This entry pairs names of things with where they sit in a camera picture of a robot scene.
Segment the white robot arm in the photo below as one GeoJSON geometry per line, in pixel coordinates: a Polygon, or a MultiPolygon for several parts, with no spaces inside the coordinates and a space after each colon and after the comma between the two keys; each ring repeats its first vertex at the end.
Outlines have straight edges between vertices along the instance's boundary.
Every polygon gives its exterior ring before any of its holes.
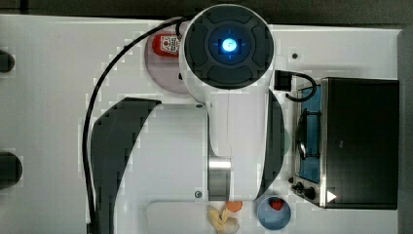
{"type": "Polygon", "coordinates": [[[276,47],[268,24],[233,4],[188,23],[179,70],[199,108],[157,106],[131,152],[114,234],[147,234],[157,202],[248,201],[264,175],[276,47]]]}

